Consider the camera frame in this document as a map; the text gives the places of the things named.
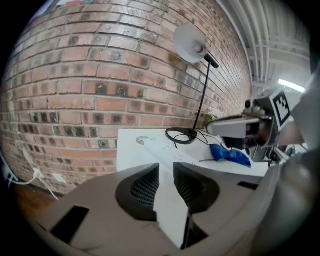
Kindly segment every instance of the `white table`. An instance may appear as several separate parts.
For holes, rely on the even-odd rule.
[[[171,136],[180,134],[179,132],[170,133]],[[174,143],[166,137],[164,129],[120,129],[118,134],[118,143],[117,143],[117,171],[123,171],[132,167],[147,165],[156,163],[155,159],[151,157],[143,148],[143,145],[140,145],[136,142],[137,137],[146,136],[149,138],[157,138],[162,142],[168,144],[169,146],[174,147]],[[179,136],[177,139],[183,140],[184,136]],[[205,139],[198,132],[198,138],[202,141]],[[215,138],[221,142],[222,139],[218,136]],[[206,136],[209,144],[220,144],[215,139]],[[210,147],[198,139],[196,139],[192,144],[181,145],[177,144],[179,150],[193,157],[194,159],[201,161],[207,159],[213,159]],[[231,174],[240,174],[240,175],[249,175],[249,176],[258,176],[264,177],[268,170],[267,162],[253,162],[251,159],[251,168],[243,166],[238,163],[230,162],[228,160],[221,159],[217,161],[204,161],[209,169],[213,169],[220,172],[231,173]]]

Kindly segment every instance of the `black slot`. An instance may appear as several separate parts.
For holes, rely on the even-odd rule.
[[[75,233],[84,221],[89,209],[81,206],[74,206],[55,227],[51,230],[51,234],[61,241],[69,244]]]
[[[258,188],[258,184],[246,182],[246,181],[241,181],[237,184],[238,186],[250,189],[250,190],[256,190]]]

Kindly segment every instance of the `wooden floor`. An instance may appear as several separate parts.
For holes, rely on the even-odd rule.
[[[16,203],[27,220],[34,220],[56,200],[52,195],[29,186],[15,185]]]

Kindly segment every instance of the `black lamp stand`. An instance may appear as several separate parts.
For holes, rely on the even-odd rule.
[[[205,95],[206,95],[206,89],[207,89],[208,80],[209,80],[210,66],[213,66],[215,69],[219,68],[219,64],[218,64],[217,60],[212,56],[211,53],[208,52],[204,56],[204,59],[208,62],[209,65],[208,65],[208,69],[207,69],[207,72],[206,72],[205,84],[204,84],[204,88],[203,88],[203,93],[202,93],[202,98],[201,98],[199,110],[198,110],[198,113],[196,115],[193,128],[189,129],[189,128],[173,127],[173,128],[168,128],[168,129],[165,130],[166,137],[169,140],[173,141],[174,143],[178,143],[178,144],[182,144],[182,145],[188,145],[188,144],[191,144],[192,142],[194,142],[194,140],[198,136],[198,133],[196,131],[196,126],[197,126],[197,122],[198,122],[198,119],[199,119],[199,116],[200,116],[202,104],[204,103],[204,99],[205,99]],[[169,135],[169,132],[179,132],[179,133],[181,133],[181,135],[187,136],[188,140],[176,139],[175,137],[177,137],[177,136],[172,137],[172,136]]]

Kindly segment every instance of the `brick wall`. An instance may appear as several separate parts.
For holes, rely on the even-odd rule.
[[[176,54],[173,31],[187,23],[205,34],[221,65],[211,70],[202,113],[240,113],[250,97],[249,67],[213,0],[86,1],[29,24],[1,86],[1,151],[16,175],[27,181],[40,168],[65,194],[116,171],[118,129],[192,127],[207,63]]]

